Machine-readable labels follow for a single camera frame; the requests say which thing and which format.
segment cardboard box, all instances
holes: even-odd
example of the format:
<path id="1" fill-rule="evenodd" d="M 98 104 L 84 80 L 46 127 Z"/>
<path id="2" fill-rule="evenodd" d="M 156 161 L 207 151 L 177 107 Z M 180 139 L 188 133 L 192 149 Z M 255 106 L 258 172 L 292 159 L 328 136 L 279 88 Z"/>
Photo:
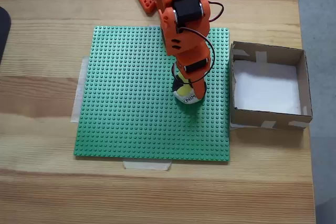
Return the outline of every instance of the cardboard box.
<path id="1" fill-rule="evenodd" d="M 234 41 L 230 60 L 232 124 L 301 130 L 309 125 L 304 50 Z"/>

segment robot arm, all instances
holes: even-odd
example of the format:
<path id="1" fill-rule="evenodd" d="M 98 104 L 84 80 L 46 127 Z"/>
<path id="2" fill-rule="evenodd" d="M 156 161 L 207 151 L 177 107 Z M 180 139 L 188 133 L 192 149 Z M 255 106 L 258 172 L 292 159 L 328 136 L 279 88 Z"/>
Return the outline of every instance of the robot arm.
<path id="1" fill-rule="evenodd" d="M 190 84 L 196 97 L 202 99 L 206 91 L 204 76 L 214 64 L 214 59 L 211 64 L 210 51 L 205 43 L 205 41 L 209 43 L 206 39 L 210 29 L 209 22 L 217 19 L 224 7 L 220 3 L 208 0 L 139 0 L 139 2 L 148 14 L 155 8 L 158 9 L 166 52 L 176 57 L 180 73 L 188 80 L 187 83 L 182 83 Z M 221 13 L 212 20 L 209 20 L 210 3 L 222 6 Z M 174 66 L 172 72 L 177 80 Z"/>

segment wood grain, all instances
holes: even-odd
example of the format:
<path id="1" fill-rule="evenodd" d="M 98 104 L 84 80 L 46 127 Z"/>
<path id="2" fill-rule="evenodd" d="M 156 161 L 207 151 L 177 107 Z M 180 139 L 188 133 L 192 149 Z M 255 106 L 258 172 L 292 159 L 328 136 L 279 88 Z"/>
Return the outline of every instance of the wood grain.
<path id="1" fill-rule="evenodd" d="M 301 48 L 298 0 L 213 0 L 230 40 Z M 231 131 L 228 164 L 75 158 L 70 123 L 96 25 L 158 25 L 137 0 L 0 0 L 1 223 L 314 223 L 309 130 Z"/>

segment masking tape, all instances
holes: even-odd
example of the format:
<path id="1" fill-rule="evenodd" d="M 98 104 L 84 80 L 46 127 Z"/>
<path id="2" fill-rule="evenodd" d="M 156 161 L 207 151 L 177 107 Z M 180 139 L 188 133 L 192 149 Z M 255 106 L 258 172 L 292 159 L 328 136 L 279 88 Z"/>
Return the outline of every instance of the masking tape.
<path id="1" fill-rule="evenodd" d="M 168 170 L 172 164 L 170 159 L 124 158 L 126 169 Z"/>
<path id="2" fill-rule="evenodd" d="M 241 49 L 233 49 L 234 55 L 250 56 L 247 52 Z"/>
<path id="3" fill-rule="evenodd" d="M 88 72 L 88 66 L 89 66 L 89 56 L 85 56 L 82 60 L 82 65 L 80 67 L 75 100 L 73 101 L 72 114 L 70 119 L 72 123 L 79 122 L 79 115 L 83 102 L 83 93 L 86 81 L 86 73 Z"/>
<path id="4" fill-rule="evenodd" d="M 301 128 L 306 128 L 306 127 L 308 127 L 309 123 L 298 122 L 298 121 L 291 121 L 291 122 L 288 123 L 288 125 L 296 126 L 296 127 L 301 127 Z"/>
<path id="5" fill-rule="evenodd" d="M 308 113 L 307 113 L 307 106 L 304 106 L 303 109 L 302 109 L 302 111 L 303 111 L 303 115 L 308 115 Z"/>
<path id="6" fill-rule="evenodd" d="M 267 52 L 256 51 L 257 63 L 267 63 Z"/>
<path id="7" fill-rule="evenodd" d="M 272 129 L 276 121 L 264 121 L 261 125 L 262 128 Z"/>

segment black wire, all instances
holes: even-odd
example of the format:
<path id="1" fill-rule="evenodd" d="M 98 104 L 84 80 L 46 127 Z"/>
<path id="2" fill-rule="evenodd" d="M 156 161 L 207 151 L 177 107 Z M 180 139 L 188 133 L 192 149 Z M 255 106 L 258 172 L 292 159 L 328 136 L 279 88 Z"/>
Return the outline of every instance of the black wire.
<path id="1" fill-rule="evenodd" d="M 215 64 L 215 60 L 216 60 L 216 53 L 215 53 L 215 49 L 214 49 L 214 46 L 211 44 L 211 42 L 201 33 L 199 33 L 198 31 L 195 31 L 194 29 L 191 29 L 191 28 L 187 28 L 187 27 L 180 27 L 179 30 L 187 30 L 187 31 L 190 31 L 194 34 L 197 34 L 199 35 L 201 38 L 203 38 L 211 47 L 212 49 L 212 52 L 213 52 L 213 55 L 214 55 L 214 59 L 212 61 L 212 64 L 211 64 L 211 67 L 209 69 L 209 71 L 207 73 L 205 73 L 201 78 L 199 78 L 198 80 L 196 81 L 192 81 L 192 82 L 180 82 L 178 78 L 176 78 L 175 76 L 175 63 L 173 64 L 172 66 L 172 75 L 174 77 L 174 79 L 179 83 L 179 84 L 192 84 L 192 83 L 195 83 L 195 82 L 198 82 L 200 80 L 202 80 L 204 77 L 207 76 L 208 73 L 210 73 L 210 71 L 212 70 L 212 68 L 214 67 L 214 64 Z"/>
<path id="2" fill-rule="evenodd" d="M 212 21 L 215 21 L 216 19 L 218 19 L 218 18 L 223 14 L 223 11 L 224 11 L 224 5 L 223 5 L 222 3 L 220 3 L 220 2 L 211 2 L 211 1 L 209 1 L 209 4 L 219 5 L 219 6 L 222 7 L 222 9 L 221 9 L 220 12 L 217 14 L 217 16 L 209 20 L 209 22 L 212 22 Z"/>

